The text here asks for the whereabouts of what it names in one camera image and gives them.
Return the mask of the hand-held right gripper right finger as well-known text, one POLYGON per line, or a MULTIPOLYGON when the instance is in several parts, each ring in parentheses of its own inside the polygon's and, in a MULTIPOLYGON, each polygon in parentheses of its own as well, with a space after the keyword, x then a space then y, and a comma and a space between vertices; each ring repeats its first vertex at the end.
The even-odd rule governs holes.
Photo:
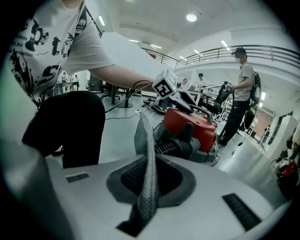
POLYGON ((215 167, 167 156, 196 178, 192 195, 181 205, 160 208, 140 233, 142 240, 259 240, 287 212, 291 202, 277 209, 260 193, 215 167), (236 194, 261 220, 246 231, 223 200, 236 194))

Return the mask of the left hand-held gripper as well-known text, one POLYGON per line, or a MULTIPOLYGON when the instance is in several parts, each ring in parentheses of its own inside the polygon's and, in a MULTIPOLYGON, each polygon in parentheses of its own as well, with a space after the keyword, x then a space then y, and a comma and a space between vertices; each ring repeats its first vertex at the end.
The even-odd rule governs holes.
POLYGON ((177 76, 169 69, 163 70, 152 84, 159 100, 178 100, 178 109, 182 112, 193 112, 192 106, 196 105, 194 98, 186 91, 179 91, 177 87, 177 76))

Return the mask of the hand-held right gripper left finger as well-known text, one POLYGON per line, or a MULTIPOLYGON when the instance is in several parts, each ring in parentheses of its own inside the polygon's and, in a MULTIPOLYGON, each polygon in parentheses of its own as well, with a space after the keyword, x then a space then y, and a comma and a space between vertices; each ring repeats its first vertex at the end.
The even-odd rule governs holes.
POLYGON ((28 146, 0 142, 0 221, 4 239, 13 240, 130 240, 132 236, 106 220, 76 185, 86 179, 63 171, 28 146))

